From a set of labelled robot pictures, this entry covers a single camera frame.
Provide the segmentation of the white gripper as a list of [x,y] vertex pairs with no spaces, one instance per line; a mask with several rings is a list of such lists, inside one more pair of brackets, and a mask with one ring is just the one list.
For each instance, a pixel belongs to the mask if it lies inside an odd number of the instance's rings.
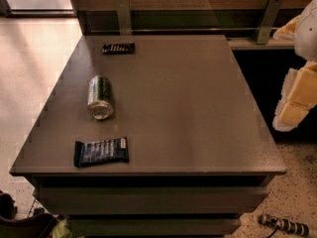
[[312,0],[299,17],[278,28],[272,37],[277,41],[294,40],[296,54],[313,60],[301,69],[291,68],[285,76],[272,126],[276,131],[289,132],[317,105],[317,0]]

